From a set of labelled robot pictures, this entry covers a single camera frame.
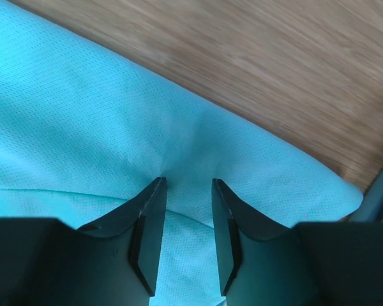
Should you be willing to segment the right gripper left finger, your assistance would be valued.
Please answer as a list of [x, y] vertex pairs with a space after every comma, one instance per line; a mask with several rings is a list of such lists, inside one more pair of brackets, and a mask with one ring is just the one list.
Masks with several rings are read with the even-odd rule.
[[147, 305], [156, 291], [167, 181], [77, 229], [0, 218], [0, 305]]

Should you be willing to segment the teal t shirt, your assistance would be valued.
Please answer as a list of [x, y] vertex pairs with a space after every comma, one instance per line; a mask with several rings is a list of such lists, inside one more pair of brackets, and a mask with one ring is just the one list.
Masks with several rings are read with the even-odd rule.
[[74, 228], [167, 179], [152, 305], [222, 301], [211, 182], [284, 226], [338, 221], [362, 192], [303, 151], [175, 83], [0, 1], [0, 217]]

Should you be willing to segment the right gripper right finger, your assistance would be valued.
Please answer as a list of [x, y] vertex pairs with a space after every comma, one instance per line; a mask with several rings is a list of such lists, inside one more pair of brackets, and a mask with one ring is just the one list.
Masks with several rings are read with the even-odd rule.
[[383, 222], [292, 228], [212, 182], [220, 291], [228, 305], [383, 305]]

